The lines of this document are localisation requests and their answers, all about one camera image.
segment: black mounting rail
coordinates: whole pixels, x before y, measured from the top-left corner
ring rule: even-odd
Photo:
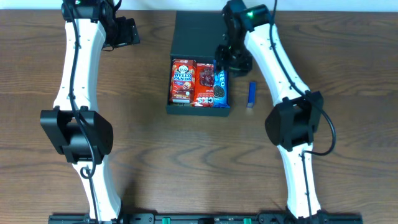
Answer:
[[[49,224],[95,223],[89,215],[52,215]],[[118,220],[102,224],[363,224],[360,215],[332,215],[318,212],[309,218],[296,219],[289,212],[264,212],[251,215],[153,215],[138,213],[122,215]]]

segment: blue object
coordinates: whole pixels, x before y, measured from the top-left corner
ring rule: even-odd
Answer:
[[[214,75],[214,108],[229,108],[228,73],[222,70]]]
[[[249,96],[248,96],[248,108],[253,108],[254,102],[256,100],[256,82],[250,82],[249,85]]]

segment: red snack box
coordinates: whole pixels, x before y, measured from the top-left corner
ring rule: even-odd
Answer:
[[[172,82],[170,85],[171,103],[191,103],[195,89],[194,60],[174,59],[172,67]]]
[[[211,107],[214,103],[214,66],[198,63],[193,106]]]

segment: blue eraser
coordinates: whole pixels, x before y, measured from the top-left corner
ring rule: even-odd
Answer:
[[[256,82],[250,82],[248,105],[247,105],[248,108],[253,108],[253,106],[254,106],[254,102],[256,99],[256,86],[257,86]]]

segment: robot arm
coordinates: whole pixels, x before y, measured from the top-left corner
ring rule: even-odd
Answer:
[[[251,57],[256,60],[274,105],[266,119],[266,131],[282,155],[288,188],[287,208],[295,218],[315,215],[320,204],[313,182],[312,158],[308,154],[303,159],[303,152],[312,151],[313,133],[317,130],[320,112],[313,110],[313,106],[292,88],[287,75],[319,108],[323,106],[323,98],[319,92],[310,93],[297,75],[274,25],[273,44],[287,73],[282,70],[272,48],[270,13],[265,5],[246,9],[242,0],[232,0],[223,9],[223,17],[228,44],[218,48],[218,65],[241,71],[233,75],[245,75],[251,69]]]
[[[256,60],[261,72],[266,79],[268,87],[271,92],[274,106],[283,102],[284,98],[296,99],[301,95],[290,87],[290,83],[283,73],[273,50],[270,48],[271,42],[269,37],[270,24],[263,24],[254,28],[254,31],[247,31],[244,38],[244,45],[246,49]],[[273,29],[273,38],[276,51],[280,55],[290,78],[294,80],[296,86],[302,91],[309,91],[308,86],[297,75],[289,58],[287,57],[282,44],[279,40],[277,29]],[[286,150],[283,146],[278,145],[278,150],[282,155],[285,175],[288,189],[287,207],[290,212],[296,217],[309,217],[307,190],[305,185],[305,178],[303,173],[303,163],[301,154],[303,151],[312,151],[312,143],[303,143],[292,148],[292,151]],[[320,210],[320,204],[315,193],[315,186],[313,183],[311,155],[305,157],[305,167],[308,179],[308,190],[310,196],[310,206],[312,215],[315,215]]]
[[[116,7],[108,0],[66,1],[70,12],[62,5],[66,20],[67,51],[61,87],[52,111],[42,111],[40,122],[57,149],[71,162],[78,174],[81,168],[93,168],[87,142],[73,119],[69,99],[72,65],[75,58],[75,20],[79,36],[79,51],[76,60],[73,84],[75,108],[80,109],[80,118],[85,121],[85,131],[95,149],[96,172],[91,180],[82,176],[81,181],[90,204],[90,218],[111,221],[119,217],[121,199],[116,193],[112,173],[109,169],[108,154],[113,143],[112,126],[98,114],[96,86],[98,67],[103,47],[122,47],[139,43],[134,19],[115,18]]]

